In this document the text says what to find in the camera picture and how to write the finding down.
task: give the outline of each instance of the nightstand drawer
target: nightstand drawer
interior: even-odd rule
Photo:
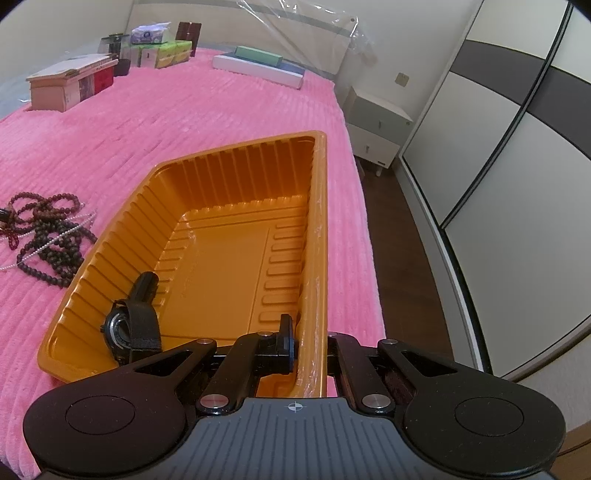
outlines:
[[[351,88],[343,106],[348,124],[367,130],[398,145],[403,145],[413,121],[396,105]]]
[[[388,168],[400,146],[367,130],[347,124],[353,154]]]

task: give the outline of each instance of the green box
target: green box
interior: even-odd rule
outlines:
[[[243,60],[257,61],[258,63],[264,63],[271,67],[277,67],[283,60],[281,55],[276,55],[258,48],[250,47],[236,47],[236,57]]]

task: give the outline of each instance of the brown box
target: brown box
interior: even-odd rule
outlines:
[[[113,85],[117,59],[93,54],[56,63],[27,80],[31,84],[32,110],[65,112]]]

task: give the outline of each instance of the crosshair marking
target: crosshair marking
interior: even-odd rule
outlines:
[[[287,408],[289,408],[291,411],[300,411],[302,408],[305,408],[305,406],[295,401],[290,403]]]

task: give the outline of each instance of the pink bedspread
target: pink bedspread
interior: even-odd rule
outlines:
[[[212,51],[127,77],[66,113],[20,110],[0,120],[0,205],[22,190],[72,192],[98,209],[100,233],[156,164],[227,144],[305,130],[328,135],[329,329],[361,344],[384,337],[365,204],[333,83],[307,72],[300,91],[215,70]],[[0,242],[0,265],[15,253]],[[65,290],[0,271],[0,460],[23,478],[37,467],[22,418],[57,382],[37,348]]]

